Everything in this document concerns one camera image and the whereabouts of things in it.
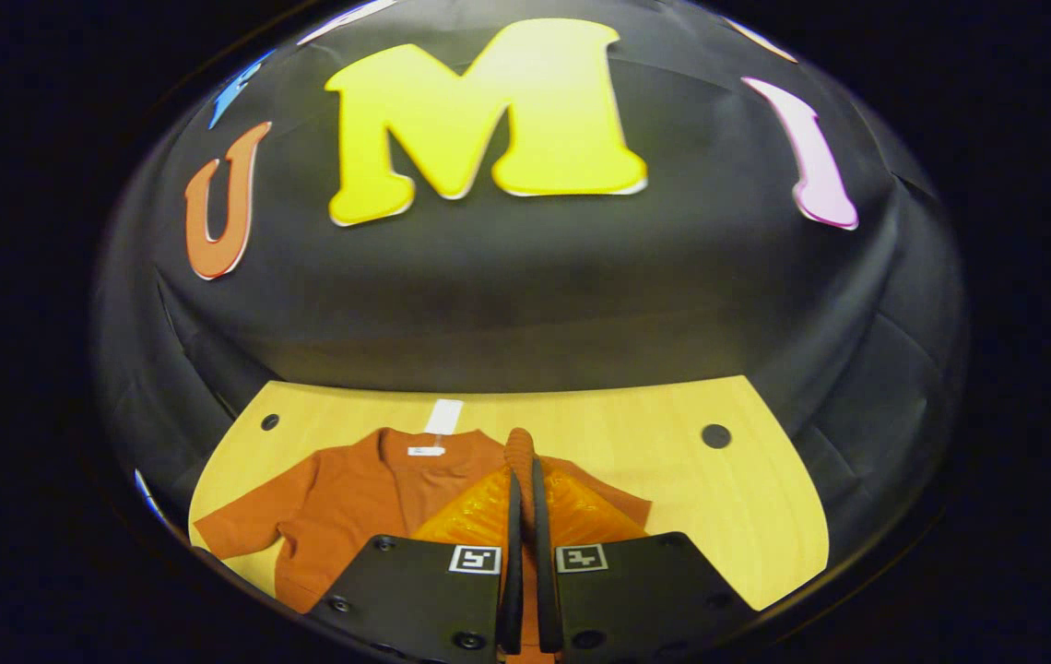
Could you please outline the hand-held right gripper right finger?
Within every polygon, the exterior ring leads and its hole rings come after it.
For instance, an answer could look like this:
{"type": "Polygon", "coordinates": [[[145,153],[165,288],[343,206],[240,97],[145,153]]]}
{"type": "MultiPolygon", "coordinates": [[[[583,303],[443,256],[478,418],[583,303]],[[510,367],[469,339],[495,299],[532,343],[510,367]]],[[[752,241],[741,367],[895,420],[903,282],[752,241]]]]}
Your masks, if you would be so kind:
{"type": "Polygon", "coordinates": [[[539,648],[560,663],[679,663],[744,631],[753,609],[682,532],[556,546],[531,468],[539,648]]]}

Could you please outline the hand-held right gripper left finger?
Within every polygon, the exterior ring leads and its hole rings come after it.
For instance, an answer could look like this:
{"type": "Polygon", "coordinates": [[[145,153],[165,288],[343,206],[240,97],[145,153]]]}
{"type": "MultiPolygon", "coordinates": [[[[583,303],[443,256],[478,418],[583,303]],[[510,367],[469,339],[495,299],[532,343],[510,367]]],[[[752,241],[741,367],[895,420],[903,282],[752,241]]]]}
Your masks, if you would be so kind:
{"type": "Polygon", "coordinates": [[[522,491],[508,466],[474,489],[474,509],[492,517],[491,542],[379,534],[360,546],[313,610],[316,632],[394,663],[500,663],[521,651],[523,621],[522,491]]]}

